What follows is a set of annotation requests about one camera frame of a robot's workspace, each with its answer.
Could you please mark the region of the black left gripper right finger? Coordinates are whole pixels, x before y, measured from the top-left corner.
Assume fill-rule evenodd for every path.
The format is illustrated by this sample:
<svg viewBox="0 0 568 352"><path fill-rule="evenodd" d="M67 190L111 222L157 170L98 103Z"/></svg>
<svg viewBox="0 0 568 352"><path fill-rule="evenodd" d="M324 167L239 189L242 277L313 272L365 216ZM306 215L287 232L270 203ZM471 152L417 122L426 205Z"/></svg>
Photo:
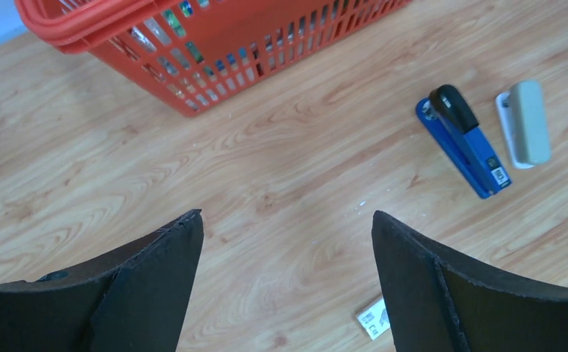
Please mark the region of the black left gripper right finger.
<svg viewBox="0 0 568 352"><path fill-rule="evenodd" d="M372 245L397 351L568 351L568 287L483 263L382 211Z"/></svg>

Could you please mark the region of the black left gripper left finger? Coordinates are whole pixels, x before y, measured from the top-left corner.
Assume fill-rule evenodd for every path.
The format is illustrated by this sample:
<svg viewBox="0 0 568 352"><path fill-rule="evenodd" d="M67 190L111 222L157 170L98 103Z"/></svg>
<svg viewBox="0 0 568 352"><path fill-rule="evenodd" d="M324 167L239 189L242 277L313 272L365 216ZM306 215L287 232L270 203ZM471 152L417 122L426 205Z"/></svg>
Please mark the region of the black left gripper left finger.
<svg viewBox="0 0 568 352"><path fill-rule="evenodd" d="M193 209L91 260L0 284L0 351L174 351L203 242Z"/></svg>

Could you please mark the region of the blue and black stapler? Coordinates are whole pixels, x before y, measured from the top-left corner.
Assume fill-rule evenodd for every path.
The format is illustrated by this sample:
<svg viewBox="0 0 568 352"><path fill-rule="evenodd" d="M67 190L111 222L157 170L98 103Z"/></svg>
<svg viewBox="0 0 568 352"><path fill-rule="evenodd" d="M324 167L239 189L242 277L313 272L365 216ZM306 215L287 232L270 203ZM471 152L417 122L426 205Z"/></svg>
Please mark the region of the blue and black stapler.
<svg viewBox="0 0 568 352"><path fill-rule="evenodd" d="M482 199L512 184L500 158L460 91L444 84L416 105L416 115Z"/></svg>

